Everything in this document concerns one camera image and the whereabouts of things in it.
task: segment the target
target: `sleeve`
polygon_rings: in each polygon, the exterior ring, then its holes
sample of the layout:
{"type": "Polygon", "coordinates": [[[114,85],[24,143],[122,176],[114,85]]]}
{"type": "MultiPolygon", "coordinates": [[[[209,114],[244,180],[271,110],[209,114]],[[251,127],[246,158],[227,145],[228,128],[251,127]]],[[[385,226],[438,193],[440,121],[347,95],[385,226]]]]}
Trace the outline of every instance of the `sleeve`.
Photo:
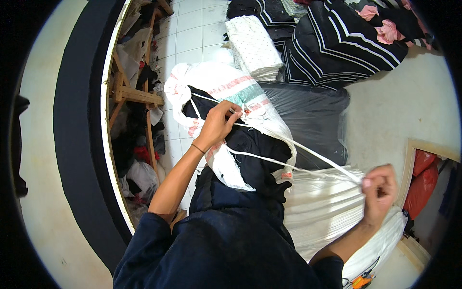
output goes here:
{"type": "Polygon", "coordinates": [[[114,271],[114,288],[132,288],[134,282],[146,279],[170,245],[168,223],[154,213],[145,213],[114,271]]]}
{"type": "Polygon", "coordinates": [[[318,280],[329,289],[342,289],[343,260],[338,256],[321,259],[311,266],[318,280]]]}

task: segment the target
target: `white wall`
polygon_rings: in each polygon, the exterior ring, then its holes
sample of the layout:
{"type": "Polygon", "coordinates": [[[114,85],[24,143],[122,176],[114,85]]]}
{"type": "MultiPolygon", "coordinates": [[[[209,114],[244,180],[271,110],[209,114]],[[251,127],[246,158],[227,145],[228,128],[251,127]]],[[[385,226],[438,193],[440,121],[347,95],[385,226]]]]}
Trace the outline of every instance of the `white wall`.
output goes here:
{"type": "Polygon", "coordinates": [[[407,138],[460,152],[459,108],[443,56],[414,46],[396,69],[346,89],[351,97],[346,145],[352,166],[366,172],[391,163],[400,183],[407,138]]]}
{"type": "Polygon", "coordinates": [[[406,256],[394,248],[390,258],[378,269],[377,277],[372,280],[370,289],[406,289],[414,284],[419,272],[406,256]]]}
{"type": "Polygon", "coordinates": [[[64,195],[55,155],[53,103],[64,48],[87,0],[63,0],[30,52],[20,93],[30,100],[21,115],[21,199],[27,232],[62,288],[111,288],[112,276],[83,236],[64,195]]]}

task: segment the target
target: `green stripe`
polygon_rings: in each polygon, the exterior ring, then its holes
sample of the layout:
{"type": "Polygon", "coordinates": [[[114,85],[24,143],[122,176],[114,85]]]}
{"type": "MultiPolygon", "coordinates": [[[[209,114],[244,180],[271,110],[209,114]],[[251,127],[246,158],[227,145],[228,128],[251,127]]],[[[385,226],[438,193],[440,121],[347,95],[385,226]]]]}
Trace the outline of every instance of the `green stripe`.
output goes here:
{"type": "Polygon", "coordinates": [[[238,91],[236,94],[233,94],[231,96],[228,96],[225,98],[228,101],[231,101],[239,106],[242,106],[245,103],[248,103],[249,101],[253,100],[254,98],[264,94],[265,92],[261,87],[255,83],[252,84],[243,90],[238,91]]]}

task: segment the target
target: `red bag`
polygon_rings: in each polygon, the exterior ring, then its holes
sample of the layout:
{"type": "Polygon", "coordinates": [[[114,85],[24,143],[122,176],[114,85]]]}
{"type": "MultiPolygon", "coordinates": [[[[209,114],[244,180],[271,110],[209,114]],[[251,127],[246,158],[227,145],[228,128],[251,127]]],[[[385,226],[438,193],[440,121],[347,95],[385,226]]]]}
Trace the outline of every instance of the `red bag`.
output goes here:
{"type": "Polygon", "coordinates": [[[436,164],[432,164],[412,181],[403,206],[411,220],[414,220],[427,204],[437,180],[438,168],[436,164]]]}
{"type": "Polygon", "coordinates": [[[435,154],[416,149],[414,171],[412,172],[412,175],[417,177],[423,170],[425,170],[432,164],[435,158],[435,154]]]}

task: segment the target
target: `wrist bracelet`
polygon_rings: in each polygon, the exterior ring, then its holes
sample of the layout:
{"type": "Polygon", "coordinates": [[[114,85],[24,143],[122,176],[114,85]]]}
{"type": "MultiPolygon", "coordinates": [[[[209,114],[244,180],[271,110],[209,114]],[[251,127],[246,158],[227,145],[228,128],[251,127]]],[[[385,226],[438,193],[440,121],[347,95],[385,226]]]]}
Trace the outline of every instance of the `wrist bracelet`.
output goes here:
{"type": "Polygon", "coordinates": [[[191,146],[195,147],[196,149],[198,149],[201,153],[205,154],[205,152],[203,150],[201,150],[200,148],[197,147],[197,145],[191,143],[191,146]]]}

